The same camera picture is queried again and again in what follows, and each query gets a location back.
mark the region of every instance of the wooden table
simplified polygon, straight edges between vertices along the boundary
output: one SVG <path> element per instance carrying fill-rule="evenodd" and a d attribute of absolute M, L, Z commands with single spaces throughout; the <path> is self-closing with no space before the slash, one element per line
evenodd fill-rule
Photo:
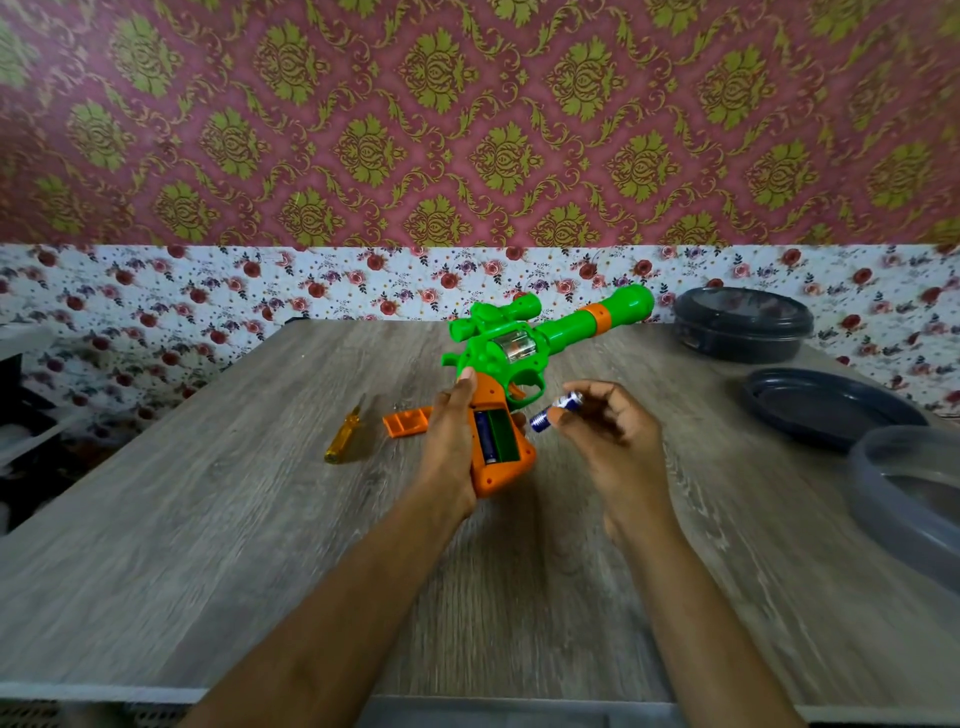
<path fill-rule="evenodd" d="M 406 486 L 422 443 L 379 417 L 429 403 L 455 346 L 443 324 L 295 322 L 0 541 L 0 697 L 198 699 Z M 807 717 L 960 725 L 960 598 L 856 528 L 841 456 L 740 408 L 750 369 L 635 326 L 555 357 L 548 394 L 616 379 L 663 420 L 684 530 Z M 326 465 L 362 392 L 355 459 Z M 444 555 L 378 694 L 671 700 L 579 458 L 537 444 Z"/>

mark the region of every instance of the wallpaper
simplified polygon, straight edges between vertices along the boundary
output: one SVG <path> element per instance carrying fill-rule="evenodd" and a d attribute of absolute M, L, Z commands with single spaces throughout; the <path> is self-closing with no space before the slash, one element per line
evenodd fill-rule
<path fill-rule="evenodd" d="M 295 316 L 749 285 L 956 415 L 958 49 L 960 0 L 6 0 L 0 322 L 122 439 Z"/>
<path fill-rule="evenodd" d="M 28 357 L 29 385 L 80 407 L 82 432 L 114 442 L 192 397 L 291 319 L 442 321 L 476 301 L 504 304 L 524 293 L 536 293 L 553 318 L 630 283 L 654 293 L 652 323 L 672 321 L 677 296 L 696 286 L 791 296 L 814 314 L 810 344 L 930 411 L 960 415 L 960 253 L 823 250 L 8 245 L 0 246 L 0 320 L 57 333 L 53 349 Z M 442 376 L 436 364 L 426 376 Z"/>
<path fill-rule="evenodd" d="M 956 243 L 958 43 L 958 0 L 8 0 L 0 239 Z"/>

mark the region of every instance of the yellow screwdriver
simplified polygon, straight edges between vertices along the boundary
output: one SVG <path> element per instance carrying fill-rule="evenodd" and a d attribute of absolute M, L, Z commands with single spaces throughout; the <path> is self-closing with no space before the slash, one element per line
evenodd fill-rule
<path fill-rule="evenodd" d="M 362 395 L 357 405 L 351 409 L 344 418 L 344 423 L 340 425 L 340 429 L 337 430 L 333 442 L 330 443 L 330 447 L 326 449 L 326 455 L 324 455 L 326 462 L 339 463 L 342 461 L 344 450 L 347 449 L 347 443 L 353 435 L 353 430 L 360 425 L 360 407 L 363 405 L 363 400 L 366 396 L 366 394 Z"/>

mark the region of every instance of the gray bowl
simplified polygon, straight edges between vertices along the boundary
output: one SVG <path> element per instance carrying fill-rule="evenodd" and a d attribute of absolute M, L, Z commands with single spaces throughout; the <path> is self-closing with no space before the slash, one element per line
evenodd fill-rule
<path fill-rule="evenodd" d="M 895 425 L 850 451 L 844 497 L 861 528 L 913 569 L 960 593 L 960 432 Z"/>

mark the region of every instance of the hand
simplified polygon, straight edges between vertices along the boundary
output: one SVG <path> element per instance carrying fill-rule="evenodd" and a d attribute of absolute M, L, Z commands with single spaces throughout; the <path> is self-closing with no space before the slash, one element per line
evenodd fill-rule
<path fill-rule="evenodd" d="M 476 388 L 476 374 L 472 367 L 466 367 L 452 390 L 437 395 L 426 431 L 418 476 L 418 482 L 451 488 L 462 499 L 464 518 L 473 512 L 477 501 L 470 479 L 473 438 L 468 419 L 470 401 Z M 523 429 L 526 418 L 519 412 L 512 417 L 516 426 Z"/>
<path fill-rule="evenodd" d="M 676 524 L 660 422 L 621 385 L 580 380 L 564 384 L 584 396 L 577 412 L 551 407 L 550 424 L 580 451 L 604 500 L 607 533 L 618 546 L 624 530 Z"/>

